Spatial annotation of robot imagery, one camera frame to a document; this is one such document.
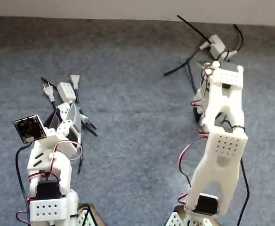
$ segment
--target white connector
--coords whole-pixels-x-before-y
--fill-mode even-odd
[[[80,114],[80,117],[81,117],[81,121],[85,124],[85,123],[88,123],[90,124],[90,121],[89,121],[89,118],[83,114]]]
[[[48,96],[51,102],[55,101],[53,87],[50,84],[49,86],[43,85],[43,92]]]
[[[78,89],[79,80],[80,80],[80,75],[71,74],[71,81],[74,89]]]
[[[200,50],[203,50],[203,49],[205,49],[205,48],[207,48],[207,47],[210,47],[210,44],[206,41],[205,43],[203,43],[203,44],[199,47],[199,49],[200,49]]]
[[[207,47],[210,47],[210,52],[215,60],[218,60],[218,61],[229,60],[232,56],[234,56],[237,53],[237,50],[227,51],[226,46],[224,45],[222,40],[218,37],[218,35],[214,34],[209,39],[212,43],[209,44],[206,41],[199,47],[199,49],[203,50]]]

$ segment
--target blue-gray carpet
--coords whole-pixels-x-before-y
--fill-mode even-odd
[[[229,48],[236,44],[231,25],[196,26],[218,34]],[[244,66],[249,141],[243,158],[251,189],[242,225],[269,226],[275,225],[275,28],[240,28],[245,42],[232,62]],[[162,226],[186,191],[178,156],[198,138],[184,70],[162,74],[201,42],[180,22],[0,18],[0,225],[21,225],[15,212],[25,208],[14,166],[22,143],[12,121],[32,113],[45,120],[51,113],[41,76],[57,84],[78,73],[81,105],[99,137],[84,132],[85,164],[77,175],[74,163],[72,188],[109,226]],[[196,84],[195,62],[206,59],[202,52],[192,62]],[[189,175],[204,146],[185,156]],[[29,153],[20,156],[26,188]],[[236,225],[246,196],[240,178],[228,213],[218,218],[223,226]]]

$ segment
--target connector plug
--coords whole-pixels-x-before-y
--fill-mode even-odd
[[[207,47],[210,47],[210,44],[206,41],[205,43],[203,43],[203,44],[199,47],[199,49],[200,49],[200,50],[203,50],[203,49],[205,49],[205,48],[207,48]]]
[[[80,75],[71,74],[71,81],[74,89],[78,89],[79,80],[80,80]]]
[[[210,37],[210,41],[212,42],[212,44],[210,45],[210,52],[215,60],[229,60],[232,56],[234,56],[237,53],[237,50],[226,49],[226,46],[216,34]]]
[[[48,96],[48,98],[51,102],[55,101],[53,86],[51,86],[49,83],[48,83],[48,86],[43,85],[43,92],[45,93],[45,95]]]

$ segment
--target metal base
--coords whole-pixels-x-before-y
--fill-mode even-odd
[[[215,219],[190,218],[186,215],[184,206],[180,205],[174,208],[165,226],[220,226],[220,224]]]
[[[99,215],[99,213],[96,211],[96,208],[93,204],[91,203],[79,203],[78,207],[84,204],[88,204],[90,206],[90,210],[91,210],[91,214],[88,214],[87,217],[87,222],[88,224],[85,224],[86,226],[106,226],[106,224],[104,223],[103,219],[101,218],[101,216]],[[79,217],[78,217],[78,225],[82,225],[82,217],[84,219],[85,217],[85,213],[82,212],[82,210],[80,210],[80,212],[78,212]]]

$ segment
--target black cable tie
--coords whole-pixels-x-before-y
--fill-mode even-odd
[[[234,128],[242,128],[245,132],[245,127],[244,126],[234,125],[234,126],[232,126],[232,129],[234,129]]]

